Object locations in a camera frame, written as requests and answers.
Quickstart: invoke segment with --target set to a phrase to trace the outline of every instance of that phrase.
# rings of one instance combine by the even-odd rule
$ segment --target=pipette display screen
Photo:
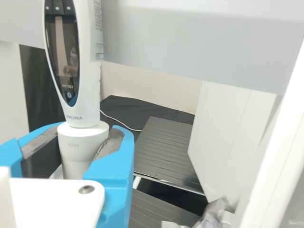
[[[79,43],[75,15],[46,15],[46,42],[51,68],[63,99],[74,106],[79,90]]]

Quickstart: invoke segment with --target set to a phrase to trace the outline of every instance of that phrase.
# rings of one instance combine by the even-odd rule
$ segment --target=plastic bag
[[[223,228],[221,221],[225,211],[233,212],[226,198],[211,202],[205,209],[203,216],[192,228]],[[162,222],[161,228],[188,228],[171,222]]]

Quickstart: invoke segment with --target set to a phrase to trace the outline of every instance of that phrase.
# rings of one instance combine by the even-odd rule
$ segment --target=white wall
[[[29,132],[19,45],[0,41],[0,144]]]
[[[302,0],[103,4],[107,61],[271,93],[286,90],[304,37]],[[0,40],[43,47],[42,9],[0,1]]]
[[[103,62],[101,94],[137,98],[195,114],[201,80]]]

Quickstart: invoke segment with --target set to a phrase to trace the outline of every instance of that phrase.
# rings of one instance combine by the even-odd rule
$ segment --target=blue plastic stand
[[[21,148],[43,132],[60,124],[55,123],[41,127],[19,140],[12,139],[0,145],[0,166],[10,167],[12,177],[22,177]],[[98,228],[129,227],[134,167],[134,136],[122,127],[113,126],[113,128],[124,134],[119,150],[94,161],[83,175],[83,179],[97,181],[105,189],[105,202],[97,224]]]

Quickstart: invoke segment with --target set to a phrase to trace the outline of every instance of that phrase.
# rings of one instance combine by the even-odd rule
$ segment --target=metal screw head
[[[89,194],[89,193],[93,192],[94,190],[95,190],[95,188],[93,186],[85,185],[85,186],[81,187],[78,192],[80,194]]]

